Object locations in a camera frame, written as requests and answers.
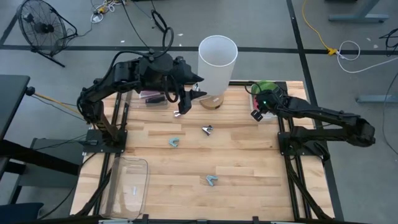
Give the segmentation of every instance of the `yellow cable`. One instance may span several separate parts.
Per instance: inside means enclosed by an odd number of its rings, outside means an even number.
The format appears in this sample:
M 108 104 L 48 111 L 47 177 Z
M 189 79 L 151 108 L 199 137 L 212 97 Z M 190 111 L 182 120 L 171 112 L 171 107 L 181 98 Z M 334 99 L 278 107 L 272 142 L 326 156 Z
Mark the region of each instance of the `yellow cable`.
M 320 34 L 314 27 L 312 27 L 312 26 L 310 25 L 310 23 L 307 21 L 307 19 L 305 18 L 304 8 L 305 8 L 305 4 L 306 4 L 306 3 L 307 3 L 307 0 L 304 0 L 303 7 L 302 7 L 302 10 L 301 10 L 301 12 L 302 12 L 302 14 L 303 14 L 303 18 L 304 18 L 305 23 L 306 23 L 312 30 L 314 30 L 314 31 L 318 34 L 319 39 L 321 40 L 323 46 L 325 46 L 326 49 L 328 50 L 328 55 L 330 55 L 330 56 L 334 55 L 334 54 L 337 52 L 337 49 L 333 49 L 333 48 L 331 48 L 331 47 L 328 47 L 328 46 L 324 43 L 324 41 L 323 41 L 323 39 L 322 39 L 322 37 L 321 37 L 321 34 Z
M 59 101 L 57 101 L 57 100 L 55 100 L 55 99 L 53 99 L 53 98 L 50 98 L 50 97 L 48 97 L 48 96 L 44 96 L 44 95 L 41 95 L 41 94 L 38 94 L 38 93 L 34 93 L 34 95 L 36 95 L 36 96 L 38 96 L 38 97 L 40 97 L 40 98 L 43 98 L 43 99 L 45 99 L 45 100 L 49 100 L 49 101 L 52 101 L 52 102 L 54 102 L 54 103 L 58 103 L 59 105 L 63 106 L 64 108 L 69 109 L 69 110 L 71 110 L 71 111 L 73 111 L 73 112 L 75 112 L 76 114 L 78 114 L 78 115 L 81 116 L 81 114 L 80 114 L 79 111 L 77 111 L 77 110 L 71 108 L 70 106 L 65 105 L 65 104 L 63 104 L 63 103 L 61 103 L 61 102 L 59 102 Z

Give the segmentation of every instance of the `gray floor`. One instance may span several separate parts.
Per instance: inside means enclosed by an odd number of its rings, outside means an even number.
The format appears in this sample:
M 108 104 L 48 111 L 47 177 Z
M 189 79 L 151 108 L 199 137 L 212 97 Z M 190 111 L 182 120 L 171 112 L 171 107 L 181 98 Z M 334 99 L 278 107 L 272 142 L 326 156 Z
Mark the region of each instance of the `gray floor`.
M 20 1 L 4 1 L 0 8 L 0 29 L 4 30 L 12 19 Z M 390 19 L 383 24 L 342 24 L 328 22 L 332 13 L 357 10 L 365 1 L 342 4 L 308 0 L 307 19 L 322 34 L 325 42 L 338 48 L 342 41 L 353 40 L 362 49 L 384 50 L 384 40 L 378 37 L 397 28 L 398 2 L 381 1 L 372 11 L 386 13 Z M 61 15 L 78 28 L 79 34 L 90 28 L 89 0 L 48 0 Z M 323 49 L 317 35 L 304 23 L 301 16 L 303 0 L 293 0 L 298 26 L 305 49 Z M 149 2 L 139 2 L 149 12 Z M 232 38 L 240 47 L 296 48 L 289 12 L 280 0 L 169 0 L 155 1 L 176 34 L 174 46 L 198 46 L 200 41 L 214 34 Z M 142 38 L 153 46 L 160 46 L 159 31 L 142 12 L 130 4 L 127 10 Z M 16 25 L 6 40 L 9 45 L 27 45 Z M 104 21 L 93 26 L 85 37 L 75 39 L 72 45 L 142 46 L 127 23 L 123 9 L 105 15 Z M 94 78 L 102 77 L 110 63 L 113 51 L 63 51 L 55 58 L 67 67 L 61 68 L 45 58 L 23 50 L 0 50 L 0 73 L 29 75 L 30 85 L 39 93 L 60 101 L 74 103 L 81 88 L 89 86 Z M 193 70 L 197 69 L 196 52 L 171 52 L 184 56 Z M 120 60 L 131 59 L 124 55 Z M 307 55 L 318 104 L 336 110 L 361 114 L 376 127 L 377 143 L 369 148 L 358 148 L 347 143 L 330 143 L 331 161 L 335 171 L 345 220 L 366 223 L 397 223 L 398 156 L 385 144 L 382 137 L 382 105 L 358 105 L 360 94 L 385 94 L 393 76 L 398 72 L 398 61 L 359 74 L 348 74 L 338 66 L 336 57 Z M 387 60 L 385 56 L 360 56 L 352 63 L 343 63 L 347 69 L 359 70 Z M 298 54 L 239 53 L 233 79 L 242 80 L 304 80 Z M 398 90 L 398 84 L 392 93 Z M 396 106 L 386 110 L 386 134 L 393 146 L 398 146 Z M 32 138 L 70 139 L 83 134 L 85 123 L 65 115 L 36 99 L 25 97 L 6 139 L 28 146 Z M 0 182 L 0 202 L 8 200 L 7 191 L 15 177 L 7 175 Z M 68 189 L 24 188 L 19 202 L 42 201 L 44 213 L 51 210 L 67 194 Z M 70 198 L 52 217 L 68 215 Z

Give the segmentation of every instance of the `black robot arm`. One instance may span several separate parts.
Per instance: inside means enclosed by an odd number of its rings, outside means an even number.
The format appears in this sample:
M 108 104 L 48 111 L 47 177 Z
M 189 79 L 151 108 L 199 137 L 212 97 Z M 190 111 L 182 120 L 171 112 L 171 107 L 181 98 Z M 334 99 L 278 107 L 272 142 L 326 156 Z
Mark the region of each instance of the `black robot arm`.
M 340 129 L 306 129 L 294 126 L 289 133 L 283 133 L 289 141 L 346 141 L 360 147 L 375 143 L 374 127 L 360 115 L 313 106 L 306 100 L 288 96 L 286 91 L 274 83 L 265 86 L 267 89 L 261 90 L 255 96 L 259 110 L 252 113 L 255 119 L 260 120 L 261 113 L 269 111 L 283 118 L 312 118 L 341 126 Z
M 203 79 L 192 73 L 191 66 L 182 57 L 173 60 L 169 54 L 157 58 L 144 55 L 113 65 L 120 54 L 115 56 L 104 78 L 97 78 L 91 87 L 83 88 L 77 100 L 79 112 L 88 123 L 98 127 L 106 144 L 116 144 L 120 134 L 118 128 L 111 125 L 104 115 L 102 99 L 107 96 L 131 90 L 137 93 L 142 90 L 164 91 L 172 103 L 180 99 L 178 110 L 180 114 L 185 114 L 192 107 L 191 100 L 206 94 L 185 91 L 184 84 L 201 82 Z M 171 99 L 169 93 L 174 93 L 175 97 Z

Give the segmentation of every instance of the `white cylinder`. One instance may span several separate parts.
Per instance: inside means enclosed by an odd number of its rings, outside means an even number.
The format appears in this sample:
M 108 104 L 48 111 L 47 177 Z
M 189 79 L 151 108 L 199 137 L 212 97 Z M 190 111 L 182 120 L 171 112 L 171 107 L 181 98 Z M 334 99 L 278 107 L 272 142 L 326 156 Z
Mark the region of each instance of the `white cylinder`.
M 238 48 L 229 38 L 212 35 L 199 45 L 198 75 L 205 80 L 198 83 L 207 95 L 222 95 L 228 88 L 234 69 Z

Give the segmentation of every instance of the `black fan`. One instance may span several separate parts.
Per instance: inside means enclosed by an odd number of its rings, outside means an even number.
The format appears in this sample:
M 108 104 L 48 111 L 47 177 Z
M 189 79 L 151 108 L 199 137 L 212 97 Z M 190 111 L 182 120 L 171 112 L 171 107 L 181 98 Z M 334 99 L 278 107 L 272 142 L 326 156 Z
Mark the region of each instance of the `black fan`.
M 41 0 L 25 0 L 18 8 L 17 17 L 31 51 L 65 67 L 53 56 L 66 48 L 68 40 L 77 36 L 76 27 Z M 67 34 L 64 21 L 74 28 L 74 33 Z

